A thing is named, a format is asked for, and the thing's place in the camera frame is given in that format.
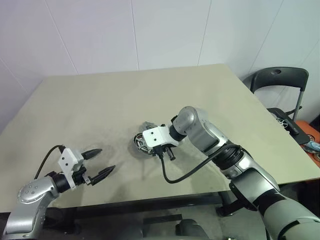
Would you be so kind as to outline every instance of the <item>white wall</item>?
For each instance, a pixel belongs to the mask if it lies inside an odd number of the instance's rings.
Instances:
[[[319,10],[319,0],[1,0],[0,132],[46,76],[215,63],[240,79],[270,66],[307,69],[299,118],[311,121]],[[290,110],[298,95],[271,87],[257,96]]]

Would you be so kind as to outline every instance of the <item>cable connector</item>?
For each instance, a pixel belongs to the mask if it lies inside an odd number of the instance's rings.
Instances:
[[[58,146],[60,153],[62,154],[64,150],[66,149],[65,145],[59,145]]]
[[[160,159],[164,159],[164,150],[161,145],[153,147],[154,153],[159,156]]]

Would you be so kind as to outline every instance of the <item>black chair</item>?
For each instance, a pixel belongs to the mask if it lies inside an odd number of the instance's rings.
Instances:
[[[254,74],[247,77],[243,82],[250,83],[250,91],[254,94],[256,90],[266,86],[289,86],[300,88],[299,97],[295,109],[284,112],[279,108],[268,108],[267,110],[274,114],[279,121],[285,123],[285,129],[290,132],[290,135],[298,144],[306,144],[310,141],[307,134],[295,123],[300,106],[301,100],[307,85],[309,73],[303,68],[297,67],[268,67],[261,69]]]

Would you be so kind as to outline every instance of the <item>black cable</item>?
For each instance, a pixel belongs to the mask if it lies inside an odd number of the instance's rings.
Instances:
[[[236,144],[228,144],[225,145],[223,147],[221,147],[218,151],[216,151],[215,153],[211,154],[209,157],[207,157],[203,162],[201,162],[199,165],[197,165],[194,169],[192,169],[191,171],[189,171],[188,173],[186,173],[185,175],[175,179],[175,180],[170,180],[167,177],[166,174],[166,168],[165,168],[165,161],[164,161],[164,157],[162,154],[158,154],[160,160],[161,160],[161,164],[162,164],[162,172],[163,172],[163,177],[164,179],[169,183],[169,184],[176,184],[181,182],[182,180],[185,180],[187,177],[191,176],[192,174],[194,174],[196,171],[198,171],[200,168],[202,168],[204,165],[206,165],[207,163],[209,163],[213,158],[215,158],[217,155],[219,155],[222,151],[226,150],[226,149],[230,149],[230,148],[239,148],[242,149],[242,147],[240,145],[236,145]]]
[[[44,159],[42,160],[40,167],[38,168],[38,171],[36,172],[34,179],[37,179],[39,177],[40,171],[43,168],[47,158],[49,157],[49,155],[53,152],[53,150],[55,150],[56,148],[59,148],[60,152],[62,153],[64,151],[64,149],[66,148],[63,145],[55,145],[53,148],[51,148],[48,153],[45,155]]]
[[[270,234],[267,229],[265,229],[266,240],[271,240]]]

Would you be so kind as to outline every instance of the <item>beige tabletop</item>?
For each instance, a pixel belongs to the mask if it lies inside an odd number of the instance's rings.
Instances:
[[[140,72],[54,76],[43,81],[0,135],[0,212],[16,203],[20,187],[32,180],[56,144],[103,152],[87,162],[89,175],[116,168],[95,186],[63,193],[55,207],[75,207],[228,190],[213,163],[186,180],[167,183],[156,157],[136,151],[133,137],[144,121],[168,124],[182,107],[206,110],[209,120],[241,144],[278,183],[320,177],[320,170],[224,64]],[[186,141],[166,159],[176,179],[205,156]],[[59,151],[40,176],[59,171]]]

